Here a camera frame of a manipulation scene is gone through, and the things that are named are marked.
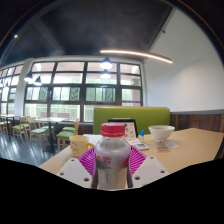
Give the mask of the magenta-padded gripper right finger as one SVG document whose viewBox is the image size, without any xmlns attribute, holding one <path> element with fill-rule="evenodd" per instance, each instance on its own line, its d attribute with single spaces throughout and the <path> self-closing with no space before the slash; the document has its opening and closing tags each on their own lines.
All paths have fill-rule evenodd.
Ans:
<svg viewBox="0 0 224 224">
<path fill-rule="evenodd" d="M 131 147 L 129 156 L 128 187 L 140 188 L 168 175 L 168 171 L 155 156 L 146 156 Z"/>
</svg>

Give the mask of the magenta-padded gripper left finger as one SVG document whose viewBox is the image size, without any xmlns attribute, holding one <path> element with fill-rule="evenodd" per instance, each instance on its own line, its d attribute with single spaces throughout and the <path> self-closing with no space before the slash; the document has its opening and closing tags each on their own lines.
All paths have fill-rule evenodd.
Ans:
<svg viewBox="0 0 224 224">
<path fill-rule="evenodd" d="M 81 187 L 91 188 L 96 169 L 94 153 L 95 148 L 92 147 L 79 158 L 69 159 L 57 175 Z"/>
</svg>

